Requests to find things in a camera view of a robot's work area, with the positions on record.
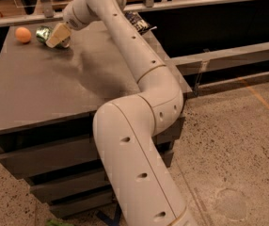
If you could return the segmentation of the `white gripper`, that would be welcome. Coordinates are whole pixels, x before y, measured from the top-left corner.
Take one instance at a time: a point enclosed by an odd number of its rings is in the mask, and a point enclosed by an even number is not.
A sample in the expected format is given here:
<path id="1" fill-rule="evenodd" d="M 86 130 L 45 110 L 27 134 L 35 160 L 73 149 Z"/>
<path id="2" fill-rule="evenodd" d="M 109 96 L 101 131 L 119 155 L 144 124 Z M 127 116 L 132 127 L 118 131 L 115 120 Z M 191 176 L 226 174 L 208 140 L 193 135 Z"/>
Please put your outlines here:
<path id="1" fill-rule="evenodd" d="M 67 48 L 70 43 L 71 29 L 81 30 L 91 23 L 99 21 L 100 18 L 88 6 L 86 0 L 72 0 L 63 9 L 63 20 L 65 23 L 58 23 L 46 41 L 48 47 Z"/>

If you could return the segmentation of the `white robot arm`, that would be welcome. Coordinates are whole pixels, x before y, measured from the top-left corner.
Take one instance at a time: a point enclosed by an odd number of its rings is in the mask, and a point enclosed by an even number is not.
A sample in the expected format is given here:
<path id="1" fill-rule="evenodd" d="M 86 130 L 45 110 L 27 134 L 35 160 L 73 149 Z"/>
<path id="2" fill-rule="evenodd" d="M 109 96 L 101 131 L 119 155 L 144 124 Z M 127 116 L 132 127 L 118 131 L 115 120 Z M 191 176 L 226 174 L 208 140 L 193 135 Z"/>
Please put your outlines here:
<path id="1" fill-rule="evenodd" d="M 93 135 L 128 226 L 198 226 L 153 137 L 182 113 L 179 82 L 123 14 L 125 0 L 73 0 L 47 44 L 57 46 L 100 20 L 124 57 L 139 92 L 102 105 Z"/>

